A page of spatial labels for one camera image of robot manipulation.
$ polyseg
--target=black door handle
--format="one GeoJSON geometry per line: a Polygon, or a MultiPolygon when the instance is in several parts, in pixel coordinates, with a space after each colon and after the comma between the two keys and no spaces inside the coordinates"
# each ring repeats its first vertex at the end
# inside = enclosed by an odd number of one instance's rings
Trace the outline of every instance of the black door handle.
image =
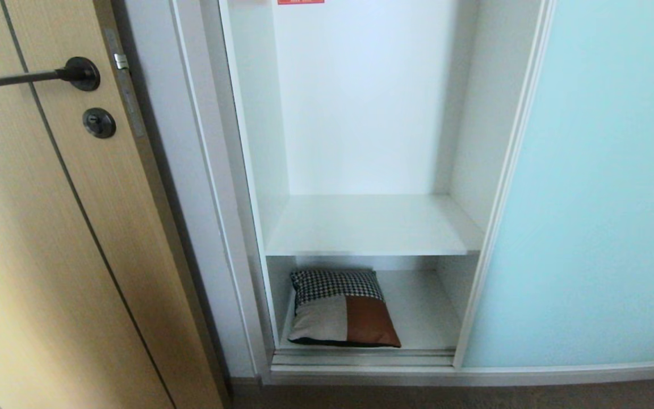
{"type": "Polygon", "coordinates": [[[99,72],[98,67],[87,58],[72,57],[63,68],[0,77],[0,86],[46,80],[68,81],[79,90],[94,91],[99,86],[99,72]]]}

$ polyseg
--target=cushion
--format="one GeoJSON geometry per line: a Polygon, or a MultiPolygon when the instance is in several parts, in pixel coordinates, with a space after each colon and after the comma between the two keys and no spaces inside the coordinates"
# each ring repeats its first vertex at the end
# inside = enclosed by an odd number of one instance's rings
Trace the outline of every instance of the cushion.
{"type": "Polygon", "coordinates": [[[371,270],[291,273],[296,291],[289,341],[338,347],[400,347],[371,270]]]}

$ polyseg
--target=door lock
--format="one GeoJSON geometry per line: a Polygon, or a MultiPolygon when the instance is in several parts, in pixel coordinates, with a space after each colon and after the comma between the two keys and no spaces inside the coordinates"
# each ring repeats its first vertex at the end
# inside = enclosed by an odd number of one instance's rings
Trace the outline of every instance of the door lock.
{"type": "Polygon", "coordinates": [[[82,124],[94,137],[107,139],[115,134],[116,125],[112,115],[102,108],[90,108],[82,114],[82,124]]]}

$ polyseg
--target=baseboard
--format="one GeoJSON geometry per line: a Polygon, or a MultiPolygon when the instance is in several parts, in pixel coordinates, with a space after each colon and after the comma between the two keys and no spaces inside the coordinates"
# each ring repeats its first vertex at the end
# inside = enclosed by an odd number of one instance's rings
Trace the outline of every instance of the baseboard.
{"type": "Polygon", "coordinates": [[[226,382],[231,396],[258,394],[262,389],[262,380],[255,378],[229,378],[226,382]]]}
{"type": "Polygon", "coordinates": [[[539,386],[606,383],[654,379],[654,362],[541,368],[363,368],[281,366],[270,376],[272,385],[374,386],[539,386]]]}

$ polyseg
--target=floor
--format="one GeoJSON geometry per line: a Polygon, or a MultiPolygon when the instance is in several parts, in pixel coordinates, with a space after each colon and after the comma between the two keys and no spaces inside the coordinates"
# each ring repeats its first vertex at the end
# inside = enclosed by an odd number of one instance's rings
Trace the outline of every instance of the floor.
{"type": "Polygon", "coordinates": [[[654,409],[654,381],[512,388],[273,386],[240,393],[233,409],[654,409]]]}

